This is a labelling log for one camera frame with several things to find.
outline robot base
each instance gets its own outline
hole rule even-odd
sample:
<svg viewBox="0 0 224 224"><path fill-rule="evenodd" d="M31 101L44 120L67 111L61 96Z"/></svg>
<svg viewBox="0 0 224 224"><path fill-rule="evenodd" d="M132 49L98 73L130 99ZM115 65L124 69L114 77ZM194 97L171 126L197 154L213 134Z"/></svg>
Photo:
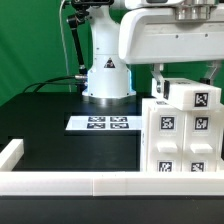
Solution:
<svg viewBox="0 0 224 224"><path fill-rule="evenodd" d="M89 103L96 103L100 105L122 105L129 102L135 102L136 95L130 95L127 97L122 98L98 98L98 97L92 97L92 96L84 96L83 95L83 101L89 102Z"/></svg>

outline black cable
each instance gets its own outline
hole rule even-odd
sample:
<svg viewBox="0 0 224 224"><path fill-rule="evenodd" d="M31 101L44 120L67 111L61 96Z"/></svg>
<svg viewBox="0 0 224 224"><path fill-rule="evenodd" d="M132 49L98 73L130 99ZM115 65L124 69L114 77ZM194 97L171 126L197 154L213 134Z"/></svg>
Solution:
<svg viewBox="0 0 224 224"><path fill-rule="evenodd" d="M58 78L54 78L54 79L49 79L47 81L45 81L44 83L48 83L48 82L56 82L56 81L62 81L62 80L66 80L66 79L75 79L75 75L70 75L70 76L62 76L62 77L58 77ZM36 89L34 89L33 92L37 92L38 90L40 90L43 86L45 86L46 84L40 84L38 87L36 87Z"/></svg>
<svg viewBox="0 0 224 224"><path fill-rule="evenodd" d="M39 83L34 83L29 86L27 86L24 90L23 93L25 93L29 88L37 85L78 85L79 83L77 82L68 82L68 83L53 83L53 82L39 82Z"/></svg>

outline white cube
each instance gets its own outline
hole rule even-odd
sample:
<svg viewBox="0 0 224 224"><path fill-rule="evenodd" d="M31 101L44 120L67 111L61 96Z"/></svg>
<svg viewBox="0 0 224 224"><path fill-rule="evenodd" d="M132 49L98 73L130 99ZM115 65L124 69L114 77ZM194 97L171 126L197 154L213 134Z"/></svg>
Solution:
<svg viewBox="0 0 224 224"><path fill-rule="evenodd" d="M156 90L152 80L152 96L180 110L215 110L220 107L221 89L184 78L165 79L164 93Z"/></svg>

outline white plastic frame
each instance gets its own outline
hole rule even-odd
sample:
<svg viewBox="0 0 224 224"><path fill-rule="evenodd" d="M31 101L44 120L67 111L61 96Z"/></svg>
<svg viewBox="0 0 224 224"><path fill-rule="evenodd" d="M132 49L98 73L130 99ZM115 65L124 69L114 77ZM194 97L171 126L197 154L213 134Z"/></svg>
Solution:
<svg viewBox="0 0 224 224"><path fill-rule="evenodd" d="M5 196L218 196L224 195L224 172L0 172L0 194Z"/></svg>

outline black sticker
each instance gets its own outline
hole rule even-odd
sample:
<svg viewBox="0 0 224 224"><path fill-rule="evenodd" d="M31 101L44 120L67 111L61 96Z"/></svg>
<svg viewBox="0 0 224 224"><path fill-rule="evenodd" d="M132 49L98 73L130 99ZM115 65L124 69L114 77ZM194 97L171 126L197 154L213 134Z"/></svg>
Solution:
<svg viewBox="0 0 224 224"><path fill-rule="evenodd" d="M129 125L128 123L111 123L110 128L111 129L128 129Z"/></svg>
<svg viewBox="0 0 224 224"><path fill-rule="evenodd" d="M128 122L127 117L110 117L110 122Z"/></svg>
<svg viewBox="0 0 224 224"><path fill-rule="evenodd" d="M105 117L89 117L89 122L106 122Z"/></svg>
<svg viewBox="0 0 224 224"><path fill-rule="evenodd" d="M108 59L107 63L105 64L104 68L115 68L114 62L111 58Z"/></svg>
<svg viewBox="0 0 224 224"><path fill-rule="evenodd" d="M159 172L172 172L173 162L159 161Z"/></svg>
<svg viewBox="0 0 224 224"><path fill-rule="evenodd" d="M208 93L195 93L195 107L207 107L208 106Z"/></svg>
<svg viewBox="0 0 224 224"><path fill-rule="evenodd" d="M161 130L174 130L175 129L175 117L161 116L160 123Z"/></svg>
<svg viewBox="0 0 224 224"><path fill-rule="evenodd" d="M105 123L88 123L87 129L105 129Z"/></svg>
<svg viewBox="0 0 224 224"><path fill-rule="evenodd" d="M205 171L205 163L204 162L191 163L191 172L204 172L204 171Z"/></svg>
<svg viewBox="0 0 224 224"><path fill-rule="evenodd" d="M195 130L204 131L208 130L209 117L196 117L195 118Z"/></svg>

